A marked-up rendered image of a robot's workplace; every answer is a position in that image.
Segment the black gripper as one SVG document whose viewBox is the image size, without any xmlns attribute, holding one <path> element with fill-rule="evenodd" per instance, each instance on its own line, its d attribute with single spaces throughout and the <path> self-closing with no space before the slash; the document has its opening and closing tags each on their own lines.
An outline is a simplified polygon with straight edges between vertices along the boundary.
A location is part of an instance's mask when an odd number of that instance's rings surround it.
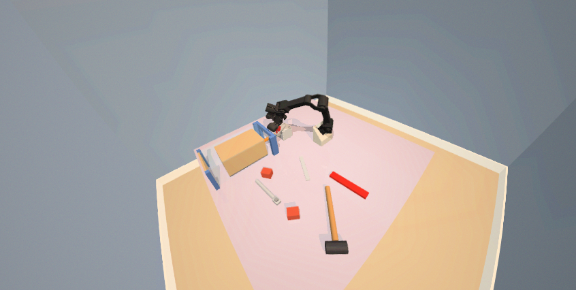
<svg viewBox="0 0 576 290">
<path fill-rule="evenodd" d="M 273 123 L 269 123 L 267 126 L 267 129 L 269 129 L 272 132 L 275 132 L 279 126 L 283 123 L 283 119 L 285 120 L 287 118 L 287 115 L 284 115 L 284 117 L 280 118 L 278 117 L 276 114 L 274 115 L 274 122 Z"/>
</svg>

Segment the wooden-handled black mallet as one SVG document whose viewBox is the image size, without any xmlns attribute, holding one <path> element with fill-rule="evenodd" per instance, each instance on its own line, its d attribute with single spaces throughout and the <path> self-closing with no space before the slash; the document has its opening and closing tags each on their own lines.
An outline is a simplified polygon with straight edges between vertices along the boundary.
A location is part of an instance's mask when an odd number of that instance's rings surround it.
<svg viewBox="0 0 576 290">
<path fill-rule="evenodd" d="M 332 241 L 325 241 L 325 254 L 337 255 L 337 254 L 349 254 L 348 244 L 346 240 L 339 241 L 337 234 L 337 227 L 335 222 L 335 215 L 333 209 L 332 196 L 330 192 L 330 186 L 325 186 L 325 196 L 327 200 L 328 216 L 330 220 L 330 231 L 332 235 Z"/>
</svg>

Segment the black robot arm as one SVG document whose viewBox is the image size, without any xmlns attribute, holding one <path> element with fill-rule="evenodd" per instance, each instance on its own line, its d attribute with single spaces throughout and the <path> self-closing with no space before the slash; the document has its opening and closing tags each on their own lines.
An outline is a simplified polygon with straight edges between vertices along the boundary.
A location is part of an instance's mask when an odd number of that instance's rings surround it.
<svg viewBox="0 0 576 290">
<path fill-rule="evenodd" d="M 311 102 L 311 99 L 319 98 L 317 106 Z M 276 102 L 276 105 L 267 103 L 266 106 L 266 118 L 274 120 L 274 115 L 278 117 L 284 117 L 285 113 L 289 113 L 291 109 L 298 108 L 301 106 L 310 106 L 314 110 L 318 110 L 323 115 L 323 124 L 318 128 L 322 135 L 325 133 L 332 133 L 333 119 L 330 118 L 330 113 L 328 110 L 328 97 L 325 95 L 305 95 L 303 97 L 293 99 L 291 101 L 282 100 Z"/>
</svg>

